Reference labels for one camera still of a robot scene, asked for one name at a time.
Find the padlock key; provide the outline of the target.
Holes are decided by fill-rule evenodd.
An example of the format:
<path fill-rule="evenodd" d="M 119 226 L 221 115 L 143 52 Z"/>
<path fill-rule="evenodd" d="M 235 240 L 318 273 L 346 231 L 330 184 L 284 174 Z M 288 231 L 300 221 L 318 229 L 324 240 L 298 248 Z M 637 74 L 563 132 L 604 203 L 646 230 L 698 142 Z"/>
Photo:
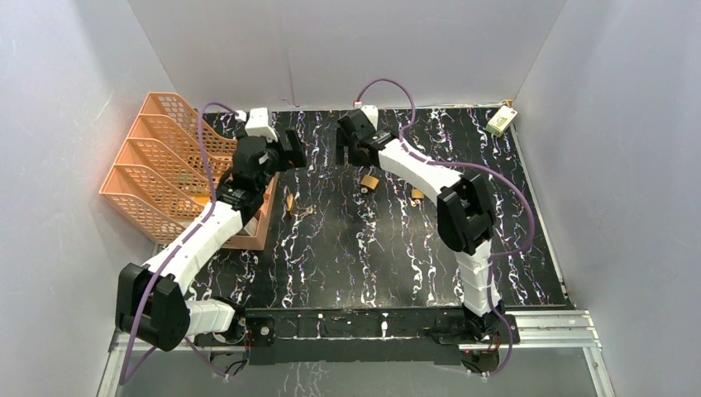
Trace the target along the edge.
<path fill-rule="evenodd" d="M 315 213 L 315 210 L 316 210 L 316 209 L 315 209 L 314 206 L 307 207 L 307 208 L 305 208 L 304 211 L 302 212 L 302 215 L 303 215 L 304 217 L 309 216 L 309 215 L 311 215 L 311 214 L 314 214 L 314 213 Z"/>

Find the large brass padlock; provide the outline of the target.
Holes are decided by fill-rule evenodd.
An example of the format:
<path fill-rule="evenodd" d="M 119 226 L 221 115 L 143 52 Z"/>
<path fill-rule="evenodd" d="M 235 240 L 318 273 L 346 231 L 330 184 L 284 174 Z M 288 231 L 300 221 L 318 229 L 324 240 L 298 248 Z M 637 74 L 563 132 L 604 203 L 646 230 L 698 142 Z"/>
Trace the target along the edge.
<path fill-rule="evenodd" d="M 284 213 L 287 218 L 294 215 L 296 207 L 295 193 L 288 186 L 284 187 Z"/>

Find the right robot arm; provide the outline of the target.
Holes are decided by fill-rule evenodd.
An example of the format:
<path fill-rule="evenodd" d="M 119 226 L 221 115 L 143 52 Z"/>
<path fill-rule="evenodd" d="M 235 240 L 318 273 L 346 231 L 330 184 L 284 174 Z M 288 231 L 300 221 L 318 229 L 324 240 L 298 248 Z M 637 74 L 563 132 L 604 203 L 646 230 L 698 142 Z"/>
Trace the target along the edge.
<path fill-rule="evenodd" d="M 463 290 L 464 320 L 437 326 L 432 337 L 451 342 L 487 342 L 498 331 L 502 300 L 490 265 L 496 214 L 485 178 L 440 165 L 378 129 L 378 109 L 364 106 L 341 117 L 336 128 L 338 163 L 374 166 L 408 182 L 436 206 L 436 229 L 455 254 Z"/>

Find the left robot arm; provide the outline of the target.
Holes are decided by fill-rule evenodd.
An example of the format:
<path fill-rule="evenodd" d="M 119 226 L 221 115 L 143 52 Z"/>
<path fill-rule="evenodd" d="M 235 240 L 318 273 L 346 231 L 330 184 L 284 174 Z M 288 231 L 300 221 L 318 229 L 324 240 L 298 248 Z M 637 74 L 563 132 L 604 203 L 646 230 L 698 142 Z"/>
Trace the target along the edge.
<path fill-rule="evenodd" d="M 239 304 L 221 297 L 188 301 L 185 295 L 198 272 L 254 218 L 274 176 L 305 167 L 307 157 L 294 129 L 272 139 L 251 132 L 236 139 L 232 164 L 217 182 L 213 201 L 163 251 L 120 272 L 115 322 L 130 342 L 169 352 L 201 334 L 216 333 L 227 344 L 246 336 Z"/>

